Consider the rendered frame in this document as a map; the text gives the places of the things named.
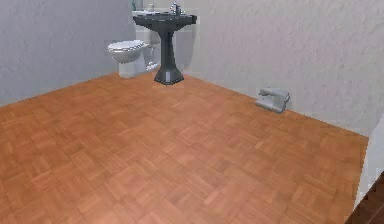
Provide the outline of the white toilet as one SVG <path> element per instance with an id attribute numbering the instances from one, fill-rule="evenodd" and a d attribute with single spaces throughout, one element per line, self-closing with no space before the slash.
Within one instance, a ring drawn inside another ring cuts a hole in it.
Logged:
<path id="1" fill-rule="evenodd" d="M 154 15 L 155 11 L 136 10 L 128 19 L 133 40 L 123 40 L 108 45 L 108 52 L 118 64 L 118 74 L 123 78 L 154 71 L 159 67 L 156 46 L 160 43 L 159 35 L 143 26 L 137 25 L 133 17 Z"/>

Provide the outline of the chrome sink tap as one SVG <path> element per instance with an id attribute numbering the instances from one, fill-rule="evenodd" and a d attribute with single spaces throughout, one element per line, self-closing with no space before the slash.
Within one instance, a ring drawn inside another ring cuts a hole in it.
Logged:
<path id="1" fill-rule="evenodd" d="M 185 11 L 176 2 L 171 4 L 170 11 L 175 15 L 185 15 Z"/>

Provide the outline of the dark grey pedestal sink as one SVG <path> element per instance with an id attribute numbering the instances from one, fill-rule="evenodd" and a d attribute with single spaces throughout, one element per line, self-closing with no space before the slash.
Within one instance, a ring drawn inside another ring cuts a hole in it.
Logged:
<path id="1" fill-rule="evenodd" d="M 161 39 L 161 66 L 154 81 L 163 85 L 173 85 L 184 80 L 177 68 L 173 50 L 173 35 L 182 28 L 197 22 L 196 15 L 176 15 L 155 13 L 133 17 L 136 25 L 156 32 Z"/>

